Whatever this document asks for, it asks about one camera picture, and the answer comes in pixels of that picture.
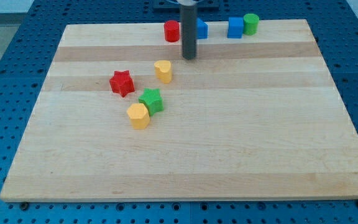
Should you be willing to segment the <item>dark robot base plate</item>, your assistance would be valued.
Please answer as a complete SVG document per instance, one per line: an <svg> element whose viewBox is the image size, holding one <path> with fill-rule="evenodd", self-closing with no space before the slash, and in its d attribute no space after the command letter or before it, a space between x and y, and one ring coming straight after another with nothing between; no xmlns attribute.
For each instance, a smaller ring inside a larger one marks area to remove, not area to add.
<svg viewBox="0 0 358 224"><path fill-rule="evenodd" d="M180 5L177 1L151 0L154 11L179 10ZM197 9L218 10L221 0L200 0L197 1Z"/></svg>

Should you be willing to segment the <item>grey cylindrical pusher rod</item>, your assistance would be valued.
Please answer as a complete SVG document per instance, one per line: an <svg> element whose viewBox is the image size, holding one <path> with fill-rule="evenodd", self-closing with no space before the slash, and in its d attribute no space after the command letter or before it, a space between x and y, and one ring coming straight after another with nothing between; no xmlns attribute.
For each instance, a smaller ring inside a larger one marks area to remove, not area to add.
<svg viewBox="0 0 358 224"><path fill-rule="evenodd" d="M183 58L193 60L197 52L197 5L180 1L181 50Z"/></svg>

